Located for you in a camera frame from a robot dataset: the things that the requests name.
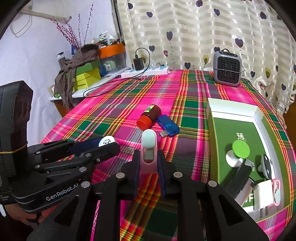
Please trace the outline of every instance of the green box lid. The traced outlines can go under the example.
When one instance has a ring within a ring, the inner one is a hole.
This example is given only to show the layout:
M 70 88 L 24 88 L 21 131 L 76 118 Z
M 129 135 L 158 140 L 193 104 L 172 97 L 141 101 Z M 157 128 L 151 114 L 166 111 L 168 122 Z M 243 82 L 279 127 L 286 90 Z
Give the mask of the green box lid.
M 78 67 L 78 68 L 76 69 L 76 76 L 77 76 L 77 75 L 80 75 L 80 74 L 83 74 L 83 73 L 85 73 L 85 72 L 88 72 L 88 71 L 90 71 L 90 70 L 93 70 L 93 69 L 95 69 L 96 67 L 99 67 L 100 64 L 101 64 L 101 62 L 100 62 L 99 60 L 96 60 L 96 61 L 90 62 L 90 63 L 88 63 L 88 64 L 85 64 L 85 65 L 83 65 L 83 66 L 81 66 L 81 67 Z

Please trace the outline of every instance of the yellow rubber band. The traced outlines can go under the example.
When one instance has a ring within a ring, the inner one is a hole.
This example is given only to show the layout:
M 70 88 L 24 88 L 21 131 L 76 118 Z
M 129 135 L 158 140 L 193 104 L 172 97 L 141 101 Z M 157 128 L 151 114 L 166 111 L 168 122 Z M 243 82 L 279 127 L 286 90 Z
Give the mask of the yellow rubber band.
M 27 145 L 28 145 L 28 142 L 24 146 L 14 150 L 14 151 L 1 151 L 0 154 L 13 154 L 13 153 L 15 153 L 15 152 L 17 152 L 19 150 L 24 149 Z

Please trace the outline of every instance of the yellow label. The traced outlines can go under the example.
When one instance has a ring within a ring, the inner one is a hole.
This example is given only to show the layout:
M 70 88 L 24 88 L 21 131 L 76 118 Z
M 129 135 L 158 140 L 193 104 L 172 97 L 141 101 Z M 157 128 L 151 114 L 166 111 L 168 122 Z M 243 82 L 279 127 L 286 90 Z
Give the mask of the yellow label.
M 144 112 L 149 112 L 149 111 L 151 111 L 151 109 L 154 107 L 154 105 L 152 104 L 152 105 L 150 105 Z

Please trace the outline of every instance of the curtain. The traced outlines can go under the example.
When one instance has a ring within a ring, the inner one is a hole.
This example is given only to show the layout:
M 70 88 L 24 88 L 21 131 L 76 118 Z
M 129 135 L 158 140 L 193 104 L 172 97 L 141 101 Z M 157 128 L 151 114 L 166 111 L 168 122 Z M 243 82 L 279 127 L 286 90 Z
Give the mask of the curtain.
M 132 62 L 143 47 L 152 65 L 212 70 L 214 52 L 227 48 L 279 113 L 294 102 L 295 40 L 264 0 L 118 0 L 118 7 Z

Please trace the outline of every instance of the gray heater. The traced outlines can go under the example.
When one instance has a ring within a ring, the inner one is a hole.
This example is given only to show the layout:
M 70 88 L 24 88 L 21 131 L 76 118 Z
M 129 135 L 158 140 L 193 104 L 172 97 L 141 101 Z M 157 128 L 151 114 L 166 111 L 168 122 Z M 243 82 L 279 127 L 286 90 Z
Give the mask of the gray heater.
M 223 49 L 214 53 L 213 65 L 215 82 L 233 87 L 239 85 L 242 72 L 242 60 L 239 56 Z

